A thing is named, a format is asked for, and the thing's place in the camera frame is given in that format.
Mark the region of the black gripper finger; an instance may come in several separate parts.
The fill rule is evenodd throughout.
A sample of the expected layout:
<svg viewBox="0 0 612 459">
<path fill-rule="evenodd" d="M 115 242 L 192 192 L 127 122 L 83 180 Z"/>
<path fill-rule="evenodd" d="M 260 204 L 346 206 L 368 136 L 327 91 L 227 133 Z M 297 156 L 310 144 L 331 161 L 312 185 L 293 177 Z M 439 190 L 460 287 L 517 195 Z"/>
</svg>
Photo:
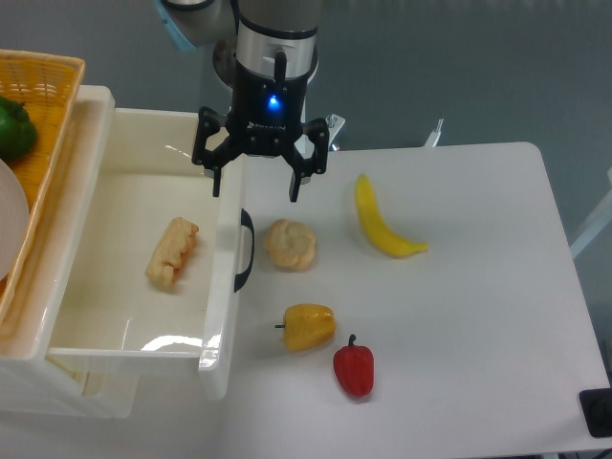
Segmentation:
<svg viewBox="0 0 612 459">
<path fill-rule="evenodd" d="M 227 116 L 209 107 L 202 106 L 199 109 L 191 161 L 201 166 L 205 175 L 213 180 L 213 197 L 220 195 L 223 168 L 245 152 L 245 139 L 231 134 L 227 127 L 228 121 Z M 225 139 L 214 148 L 208 147 L 208 140 L 219 134 L 222 128 L 228 131 Z"/>
<path fill-rule="evenodd" d="M 302 133 L 312 146 L 312 153 L 304 157 L 292 144 L 282 154 L 282 158 L 292 170 L 292 179 L 289 187 L 289 199 L 295 203 L 298 199 L 300 187 L 306 184 L 313 175 L 322 175 L 326 172 L 329 152 L 329 127 L 323 118 L 317 118 L 302 124 Z"/>
</svg>

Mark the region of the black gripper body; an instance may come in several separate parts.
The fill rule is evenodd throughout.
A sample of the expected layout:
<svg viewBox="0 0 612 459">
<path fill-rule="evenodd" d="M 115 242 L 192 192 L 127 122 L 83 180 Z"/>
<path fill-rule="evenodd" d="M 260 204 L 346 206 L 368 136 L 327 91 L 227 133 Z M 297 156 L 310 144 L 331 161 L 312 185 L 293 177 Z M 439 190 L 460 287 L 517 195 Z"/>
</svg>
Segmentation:
<svg viewBox="0 0 612 459">
<path fill-rule="evenodd" d="M 229 145 L 254 156 L 280 156 L 292 151 L 302 136 L 302 109 L 308 78 L 279 82 L 238 63 L 226 121 Z"/>
</svg>

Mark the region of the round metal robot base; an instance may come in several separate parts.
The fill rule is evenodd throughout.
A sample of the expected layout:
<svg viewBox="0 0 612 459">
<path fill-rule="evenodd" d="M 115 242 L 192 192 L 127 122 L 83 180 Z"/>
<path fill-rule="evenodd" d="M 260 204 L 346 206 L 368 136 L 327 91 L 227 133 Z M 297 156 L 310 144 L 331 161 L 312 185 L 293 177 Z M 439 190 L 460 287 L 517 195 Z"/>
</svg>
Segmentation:
<svg viewBox="0 0 612 459">
<path fill-rule="evenodd" d="M 213 68 L 221 82 L 231 90 L 235 81 L 236 38 L 219 40 L 213 49 Z"/>
</svg>

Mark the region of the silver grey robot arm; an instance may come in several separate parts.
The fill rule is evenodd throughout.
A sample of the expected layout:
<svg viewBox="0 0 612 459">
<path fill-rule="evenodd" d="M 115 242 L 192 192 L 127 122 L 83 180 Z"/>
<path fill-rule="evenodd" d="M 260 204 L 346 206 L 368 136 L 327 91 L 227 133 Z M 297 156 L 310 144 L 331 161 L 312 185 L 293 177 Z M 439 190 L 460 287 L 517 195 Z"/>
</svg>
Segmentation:
<svg viewBox="0 0 612 459">
<path fill-rule="evenodd" d="M 228 113 L 198 112 L 192 161 L 213 179 L 213 191 L 240 155 L 281 157 L 293 171 L 289 197 L 296 201 L 301 185 L 327 168 L 328 124 L 304 115 L 321 2 L 159 1 L 156 8 L 180 50 L 236 40 Z"/>
</svg>

